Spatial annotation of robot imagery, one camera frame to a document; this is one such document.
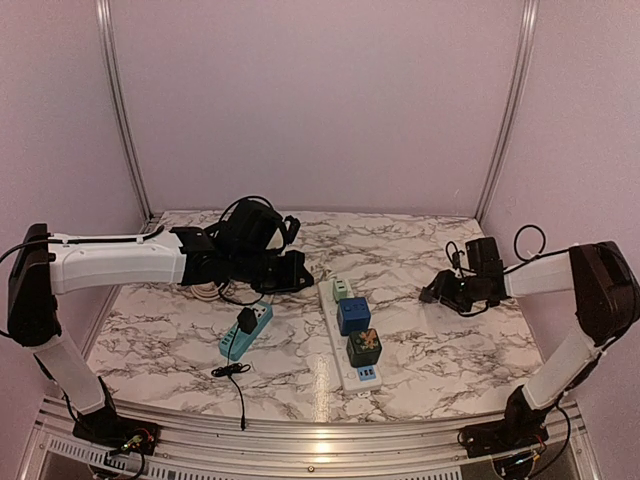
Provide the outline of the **aluminium corner post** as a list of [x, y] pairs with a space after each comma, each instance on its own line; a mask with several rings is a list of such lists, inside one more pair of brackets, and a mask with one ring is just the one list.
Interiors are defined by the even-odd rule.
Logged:
[[117, 130], [122, 144], [125, 163], [130, 176], [138, 210], [143, 221], [148, 223], [153, 219], [154, 215], [146, 187], [144, 185], [133, 131], [128, 118], [123, 84], [118, 64], [116, 39], [112, 18], [112, 5], [108, 0], [97, 0], [95, 4], [106, 78], [114, 109]]
[[506, 104], [492, 150], [487, 175], [474, 214], [474, 218], [479, 224], [482, 224], [488, 215], [506, 162], [518, 110], [526, 88], [534, 49], [539, 5], [540, 2], [538, 0], [526, 0], [523, 2], [515, 60], [509, 81]]

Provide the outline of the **blue cube socket adapter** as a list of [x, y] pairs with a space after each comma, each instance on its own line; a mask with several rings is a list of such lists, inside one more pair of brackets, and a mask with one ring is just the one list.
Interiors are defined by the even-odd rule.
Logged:
[[337, 324], [341, 336], [369, 328], [371, 312], [364, 297], [343, 298], [338, 301]]

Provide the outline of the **long white power strip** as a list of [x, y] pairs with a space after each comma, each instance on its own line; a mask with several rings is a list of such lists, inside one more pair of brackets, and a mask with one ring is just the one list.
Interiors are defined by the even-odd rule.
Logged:
[[372, 312], [366, 299], [340, 277], [321, 281], [318, 290], [344, 393], [379, 390], [382, 376], [377, 362], [382, 344], [369, 325]]

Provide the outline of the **dark green dragon cube adapter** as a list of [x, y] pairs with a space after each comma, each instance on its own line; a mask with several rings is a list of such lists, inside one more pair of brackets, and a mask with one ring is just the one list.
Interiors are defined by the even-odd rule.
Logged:
[[347, 357], [354, 368], [375, 365], [382, 353], [382, 344], [374, 328], [353, 331], [347, 338]]

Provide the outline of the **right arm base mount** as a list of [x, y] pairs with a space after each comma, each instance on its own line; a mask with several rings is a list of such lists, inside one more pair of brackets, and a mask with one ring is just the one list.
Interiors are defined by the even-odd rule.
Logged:
[[465, 426], [459, 430], [457, 437], [469, 458], [522, 449], [545, 443], [548, 439], [548, 431], [541, 424], [509, 430], [502, 420]]

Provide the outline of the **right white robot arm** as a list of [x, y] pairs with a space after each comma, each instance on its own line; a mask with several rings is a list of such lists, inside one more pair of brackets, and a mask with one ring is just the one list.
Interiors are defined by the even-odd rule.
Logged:
[[515, 448], [529, 437], [569, 391], [583, 382], [606, 351], [639, 320], [639, 283], [613, 241], [575, 243], [549, 251], [540, 248], [515, 264], [504, 264], [490, 236], [445, 248], [449, 268], [422, 288], [419, 299], [440, 304], [460, 317], [474, 317], [507, 300], [563, 313], [563, 338], [542, 366], [510, 395], [495, 438]]

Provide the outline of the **right aluminium corner post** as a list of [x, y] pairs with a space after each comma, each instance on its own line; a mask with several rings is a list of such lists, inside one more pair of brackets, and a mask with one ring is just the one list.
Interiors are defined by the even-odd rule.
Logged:
[[515, 60], [509, 81], [506, 104], [492, 150], [487, 175], [474, 214], [474, 218], [479, 224], [482, 224], [488, 215], [506, 162], [518, 110], [526, 88], [534, 49], [539, 5], [540, 2], [538, 0], [526, 0], [523, 2]]

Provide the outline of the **mint green usb charger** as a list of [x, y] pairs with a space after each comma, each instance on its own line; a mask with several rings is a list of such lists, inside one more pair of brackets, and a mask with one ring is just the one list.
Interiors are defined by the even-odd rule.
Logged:
[[347, 280], [336, 278], [332, 283], [332, 295], [336, 302], [350, 298], [350, 286]]

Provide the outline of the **left aluminium corner post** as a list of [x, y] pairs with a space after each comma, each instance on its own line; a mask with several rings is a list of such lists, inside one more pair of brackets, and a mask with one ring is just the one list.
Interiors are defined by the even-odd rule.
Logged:
[[148, 223], [153, 219], [154, 215], [146, 187], [144, 185], [133, 131], [128, 118], [123, 84], [118, 64], [116, 39], [112, 18], [112, 5], [108, 0], [97, 0], [95, 4], [106, 78], [114, 109], [117, 130], [122, 144], [125, 163], [130, 176], [138, 210], [143, 221]]

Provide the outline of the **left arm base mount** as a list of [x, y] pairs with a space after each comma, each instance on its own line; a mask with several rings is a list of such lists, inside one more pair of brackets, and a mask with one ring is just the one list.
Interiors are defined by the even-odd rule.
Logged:
[[140, 441], [135, 451], [150, 456], [154, 453], [160, 427], [153, 422], [121, 417], [115, 423], [107, 423], [95, 429], [87, 429], [80, 421], [73, 428], [73, 436], [88, 442], [118, 450], [136, 435]]

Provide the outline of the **teal power strip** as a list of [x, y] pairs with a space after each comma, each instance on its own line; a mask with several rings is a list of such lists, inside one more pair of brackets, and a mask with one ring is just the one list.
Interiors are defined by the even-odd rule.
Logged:
[[272, 317], [273, 310], [269, 303], [259, 301], [245, 306], [236, 317], [234, 325], [220, 340], [220, 354], [232, 361], [240, 360]]

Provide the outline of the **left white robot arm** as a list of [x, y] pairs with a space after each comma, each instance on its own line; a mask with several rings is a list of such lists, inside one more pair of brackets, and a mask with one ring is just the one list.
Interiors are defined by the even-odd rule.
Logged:
[[32, 352], [66, 393], [81, 428], [106, 445], [119, 444], [126, 423], [104, 382], [65, 336], [57, 318], [58, 296], [139, 283], [212, 283], [225, 290], [241, 282], [260, 296], [295, 293], [314, 283], [304, 254], [290, 247], [299, 229], [298, 219], [282, 216], [255, 195], [236, 200], [205, 228], [159, 226], [135, 236], [81, 237], [33, 224], [23, 242], [1, 256], [15, 258], [1, 334]]

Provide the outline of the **aluminium front frame rail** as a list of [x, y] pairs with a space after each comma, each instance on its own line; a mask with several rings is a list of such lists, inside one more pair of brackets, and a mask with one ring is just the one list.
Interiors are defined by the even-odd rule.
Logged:
[[[121, 414], [159, 425], [153, 455], [140, 479], [501, 479], [494, 463], [527, 449], [471, 459], [457, 442], [466, 425], [497, 420], [499, 412], [424, 421], [310, 423], [248, 420], [181, 412], [117, 401]], [[562, 406], [570, 417], [570, 443], [534, 479], [604, 479], [576, 402]], [[138, 468], [137, 458], [104, 465], [107, 448], [74, 438], [63, 400], [45, 396], [29, 435], [16, 479], [91, 479], [88, 468]]]

